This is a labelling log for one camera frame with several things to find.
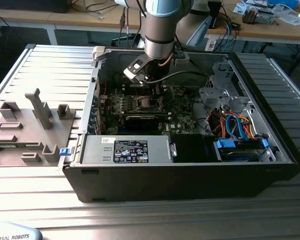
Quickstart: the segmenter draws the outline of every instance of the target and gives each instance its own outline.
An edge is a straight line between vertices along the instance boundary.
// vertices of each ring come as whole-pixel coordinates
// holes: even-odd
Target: black computer case
[[[72,0],[0,0],[0,9],[66,13]]]

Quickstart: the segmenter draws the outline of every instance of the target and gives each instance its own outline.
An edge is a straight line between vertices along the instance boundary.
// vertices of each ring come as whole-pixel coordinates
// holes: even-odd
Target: blue clip
[[[218,149],[235,149],[236,144],[232,139],[219,139],[216,141],[216,146]]]
[[[60,149],[59,152],[60,156],[71,156],[71,148],[69,147],[63,147]]]
[[[262,144],[265,148],[269,147],[269,143],[268,143],[267,139],[262,139]]]

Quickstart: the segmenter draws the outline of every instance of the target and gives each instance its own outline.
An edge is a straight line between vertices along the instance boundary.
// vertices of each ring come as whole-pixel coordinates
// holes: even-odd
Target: warning label
[[[148,163],[148,141],[114,141],[116,164]]]

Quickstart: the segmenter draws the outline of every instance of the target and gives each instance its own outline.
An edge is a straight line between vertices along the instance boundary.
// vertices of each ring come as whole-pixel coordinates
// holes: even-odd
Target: red cable
[[[107,91],[107,83],[104,83],[104,93],[102,95],[102,98],[104,98],[104,96],[106,95],[106,91]]]

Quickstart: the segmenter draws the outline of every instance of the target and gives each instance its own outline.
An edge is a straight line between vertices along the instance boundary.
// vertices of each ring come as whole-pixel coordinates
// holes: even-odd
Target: motherboard
[[[184,87],[165,87],[161,94],[116,88],[100,97],[101,134],[196,134],[193,97]]]

